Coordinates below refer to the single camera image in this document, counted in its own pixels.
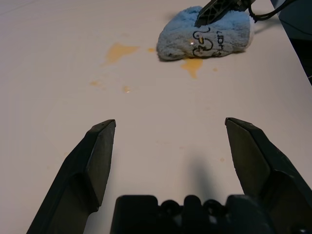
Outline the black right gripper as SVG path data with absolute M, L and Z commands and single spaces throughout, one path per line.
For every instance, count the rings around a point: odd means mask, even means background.
M 195 27 L 209 25 L 220 20 L 228 11 L 246 11 L 255 0 L 211 0 L 197 16 Z

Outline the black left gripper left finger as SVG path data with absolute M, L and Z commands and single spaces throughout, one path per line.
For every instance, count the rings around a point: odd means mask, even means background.
M 102 205 L 111 168 L 116 122 L 94 125 L 66 157 L 29 234 L 81 234 Z

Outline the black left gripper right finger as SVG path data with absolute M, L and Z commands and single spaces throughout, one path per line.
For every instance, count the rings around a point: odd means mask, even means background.
M 256 199 L 279 234 L 312 232 L 312 190 L 288 157 L 253 124 L 225 120 L 234 168 L 245 195 Z

